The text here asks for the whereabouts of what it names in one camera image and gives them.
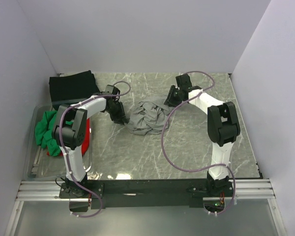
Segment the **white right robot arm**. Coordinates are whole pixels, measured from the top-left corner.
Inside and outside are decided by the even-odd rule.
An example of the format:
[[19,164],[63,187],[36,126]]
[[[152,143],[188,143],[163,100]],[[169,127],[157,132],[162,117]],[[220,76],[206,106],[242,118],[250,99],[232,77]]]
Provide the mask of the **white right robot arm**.
[[193,86],[189,73],[176,76],[176,85],[170,87],[165,105],[175,111],[187,103],[195,106],[207,116],[207,134],[212,142],[211,164],[207,171],[206,191],[217,196],[225,190],[234,191],[236,184],[230,183],[233,172],[229,168],[231,149],[240,134],[240,125],[233,102],[223,102],[207,94],[206,88]]

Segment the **grey t-shirt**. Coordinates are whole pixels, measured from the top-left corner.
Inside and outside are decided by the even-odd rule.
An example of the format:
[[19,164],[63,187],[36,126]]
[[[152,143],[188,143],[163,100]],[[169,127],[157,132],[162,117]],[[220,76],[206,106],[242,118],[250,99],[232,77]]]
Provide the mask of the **grey t-shirt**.
[[169,127],[165,121],[174,109],[164,104],[165,99],[164,96],[150,96],[139,102],[125,126],[134,135],[161,134],[164,126],[165,129]]

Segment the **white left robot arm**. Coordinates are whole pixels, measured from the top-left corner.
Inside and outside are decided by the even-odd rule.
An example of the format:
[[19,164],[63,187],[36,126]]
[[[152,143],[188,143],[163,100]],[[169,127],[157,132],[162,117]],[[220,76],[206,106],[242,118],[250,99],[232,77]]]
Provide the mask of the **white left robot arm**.
[[86,137],[87,120],[97,113],[107,112],[112,122],[125,125],[128,123],[115,84],[107,85],[105,90],[76,104],[59,106],[52,138],[56,140],[64,156],[66,165],[66,186],[78,198],[84,197],[89,190],[87,172],[82,158],[82,144]]

